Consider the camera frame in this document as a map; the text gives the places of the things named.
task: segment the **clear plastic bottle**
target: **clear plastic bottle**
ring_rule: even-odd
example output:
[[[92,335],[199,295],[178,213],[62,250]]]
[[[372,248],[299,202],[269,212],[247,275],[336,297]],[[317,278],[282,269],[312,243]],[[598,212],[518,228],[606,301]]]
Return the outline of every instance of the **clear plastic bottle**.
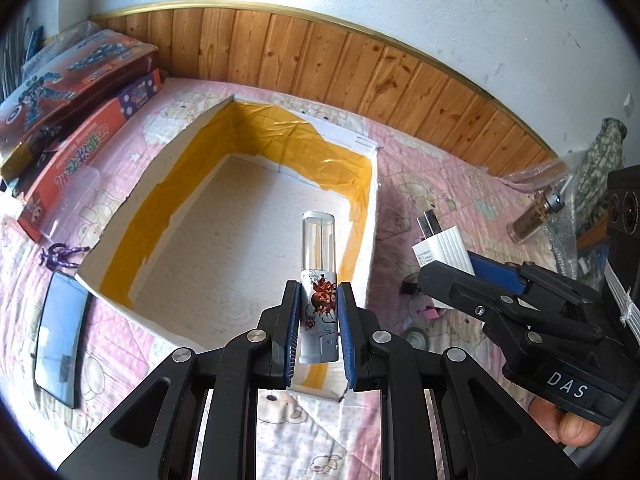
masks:
[[[562,197],[553,187],[547,186],[537,191],[533,195],[533,203],[526,211],[507,224],[509,238],[515,244],[523,243],[563,207]]]
[[[337,361],[335,218],[329,213],[307,211],[302,216],[300,283],[300,362]]]

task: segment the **cardboard box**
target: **cardboard box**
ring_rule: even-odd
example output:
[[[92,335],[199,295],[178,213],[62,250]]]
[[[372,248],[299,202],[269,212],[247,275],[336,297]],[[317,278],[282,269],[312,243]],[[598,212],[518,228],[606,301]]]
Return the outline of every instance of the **cardboard box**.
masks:
[[[229,98],[146,168],[77,279],[176,344],[224,346],[300,280],[302,214],[336,219],[338,280],[366,303],[376,145],[331,123]],[[339,399],[342,362],[296,364],[294,389]]]
[[[3,197],[4,211],[17,219],[32,240],[39,242],[42,238],[41,225],[74,173],[89,164],[122,125],[160,91],[161,86],[158,69],[127,86],[57,146],[46,166],[34,176],[26,193],[17,198]]]
[[[157,47],[112,30],[49,61],[0,104],[0,176],[19,177],[105,99],[157,67]]]

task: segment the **human hand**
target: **human hand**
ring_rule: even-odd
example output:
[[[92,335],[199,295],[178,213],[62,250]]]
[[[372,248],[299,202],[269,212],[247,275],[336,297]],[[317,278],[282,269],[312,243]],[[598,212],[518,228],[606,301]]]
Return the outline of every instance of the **human hand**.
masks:
[[[586,446],[596,438],[600,426],[575,413],[567,413],[548,400],[536,397],[529,405],[529,415],[555,442],[567,446]]]

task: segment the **purple toy figure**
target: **purple toy figure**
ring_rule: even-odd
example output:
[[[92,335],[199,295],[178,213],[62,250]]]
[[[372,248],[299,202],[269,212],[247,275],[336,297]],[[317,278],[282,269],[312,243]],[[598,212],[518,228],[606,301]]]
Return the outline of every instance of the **purple toy figure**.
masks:
[[[67,269],[77,269],[80,264],[68,262],[67,257],[76,253],[86,253],[89,251],[89,247],[67,247],[66,244],[53,244],[45,252],[41,249],[40,253],[40,265],[44,264],[47,269],[55,272],[56,267],[66,267]]]

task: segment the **bottle cap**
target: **bottle cap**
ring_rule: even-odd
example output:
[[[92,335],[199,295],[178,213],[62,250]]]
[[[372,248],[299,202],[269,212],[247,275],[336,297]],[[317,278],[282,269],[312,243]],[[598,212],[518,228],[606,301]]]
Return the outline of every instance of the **bottle cap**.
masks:
[[[302,270],[335,272],[335,218],[307,211],[302,215]]]
[[[545,200],[549,204],[551,211],[557,213],[564,207],[564,202],[562,201],[562,197],[556,190],[556,188],[548,186],[544,189]]]

